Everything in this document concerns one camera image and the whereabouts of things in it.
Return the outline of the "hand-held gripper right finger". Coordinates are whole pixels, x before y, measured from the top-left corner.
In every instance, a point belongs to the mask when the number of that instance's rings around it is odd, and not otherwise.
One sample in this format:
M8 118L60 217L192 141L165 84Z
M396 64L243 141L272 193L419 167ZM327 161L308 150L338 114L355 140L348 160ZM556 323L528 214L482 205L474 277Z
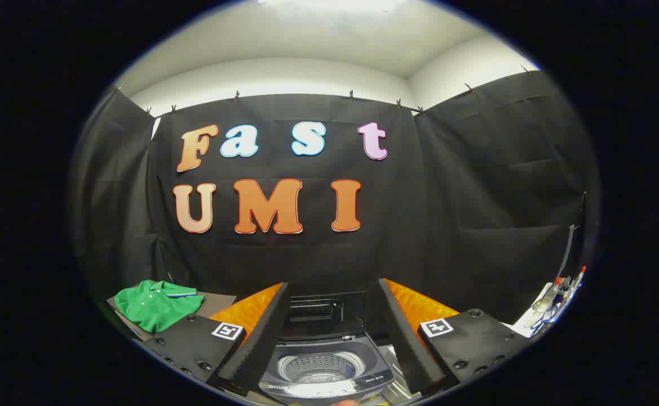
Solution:
M399 366L412 393L452 391L517 357L532 340L475 308L454 311L386 278L378 280Z

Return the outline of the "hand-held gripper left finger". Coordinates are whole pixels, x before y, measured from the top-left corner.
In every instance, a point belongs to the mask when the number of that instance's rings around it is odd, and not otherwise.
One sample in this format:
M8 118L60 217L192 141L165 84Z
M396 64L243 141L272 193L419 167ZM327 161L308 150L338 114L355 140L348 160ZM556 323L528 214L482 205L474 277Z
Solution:
M200 386L225 395L259 389L290 306L280 282L210 318L191 314L142 341L141 350Z

